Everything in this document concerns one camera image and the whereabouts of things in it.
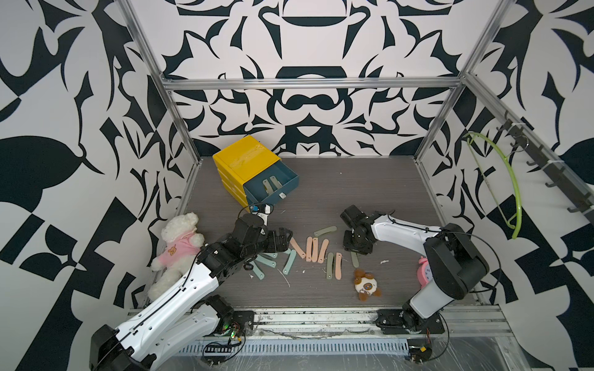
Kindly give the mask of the teal drawer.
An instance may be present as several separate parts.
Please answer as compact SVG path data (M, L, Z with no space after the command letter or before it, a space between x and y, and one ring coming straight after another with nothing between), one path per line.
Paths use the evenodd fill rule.
M275 205L299 186L299 176L279 160L244 184L247 202Z

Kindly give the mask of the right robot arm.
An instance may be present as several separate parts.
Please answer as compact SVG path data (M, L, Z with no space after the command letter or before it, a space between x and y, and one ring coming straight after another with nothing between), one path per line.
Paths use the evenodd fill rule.
M456 224L427 227L399 220L385 213L367 215L352 205L340 215L348 227L345 250L363 255L378 241L407 248L427 260L431 279L402 307L385 329L420 332L451 302L465 298L490 272L489 264Z

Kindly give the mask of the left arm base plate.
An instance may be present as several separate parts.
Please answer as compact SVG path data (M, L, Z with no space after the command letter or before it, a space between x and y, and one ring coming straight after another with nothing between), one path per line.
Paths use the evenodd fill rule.
M209 336L230 336L232 333L246 334L252 331L255 324L255 312L249 310L235 311L233 314L226 314L218 319L215 330Z

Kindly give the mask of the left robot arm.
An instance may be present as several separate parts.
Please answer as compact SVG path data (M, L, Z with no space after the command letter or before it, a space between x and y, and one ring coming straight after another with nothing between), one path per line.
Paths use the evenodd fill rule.
M269 230L267 215L246 213L231 233L207 244L190 269L164 294L113 329L91 338L92 370L156 370L197 338L230 331L234 310L215 294L230 276L261 253L288 250L292 231Z

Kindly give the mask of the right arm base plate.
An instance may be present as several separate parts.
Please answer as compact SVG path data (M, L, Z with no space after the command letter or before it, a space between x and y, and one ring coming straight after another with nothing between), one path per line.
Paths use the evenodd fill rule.
M412 309L379 309L375 325L385 335L418 335L446 332L444 321L436 312L429 318L422 318Z

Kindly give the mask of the olive folding knife top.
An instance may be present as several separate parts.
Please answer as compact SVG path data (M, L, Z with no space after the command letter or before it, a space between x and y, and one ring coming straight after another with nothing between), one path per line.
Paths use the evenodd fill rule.
M266 194L268 196L270 196L270 195L272 195L274 193L275 190L272 188L270 182L267 179L264 179L262 181L262 184L263 184L263 186L265 188L265 191L266 191Z

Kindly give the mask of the olive folding knife vertical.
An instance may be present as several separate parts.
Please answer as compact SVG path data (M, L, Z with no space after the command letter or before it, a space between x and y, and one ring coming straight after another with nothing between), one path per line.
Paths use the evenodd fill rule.
M328 253L326 256L326 279L331 280L334 277L334 253Z

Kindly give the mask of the olive folding knife bottom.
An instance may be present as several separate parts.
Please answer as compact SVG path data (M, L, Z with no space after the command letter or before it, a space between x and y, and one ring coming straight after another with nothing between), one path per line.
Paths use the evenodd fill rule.
M313 233L313 235L314 235L314 237L321 237L321 236L323 236L325 234L334 233L336 231L337 231L337 227L336 226L330 226L330 227L325 227L325 228L320 229L320 230L316 230Z

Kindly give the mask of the olive folding knife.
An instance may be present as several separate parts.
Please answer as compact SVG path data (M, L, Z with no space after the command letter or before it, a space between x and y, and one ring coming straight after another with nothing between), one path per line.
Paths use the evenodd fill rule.
M360 267L360 262L358 258L358 254L356 252L351 251L351 262L354 268Z
M262 181L262 184L263 184L263 186L265 188L265 191L266 191L266 194L268 196L270 196L270 195L272 195L274 193L275 190L272 188L270 182L267 179L264 179Z
M280 190L282 188L282 184L281 182L278 181L278 179L275 176L271 176L270 177L270 181L272 182L273 186L277 189Z
M313 235L314 235L314 237L321 237L321 236L323 236L325 234L334 233L336 231L337 231L337 227L336 226L330 226L330 227L325 227L325 228L320 229L320 230L316 230L313 233Z

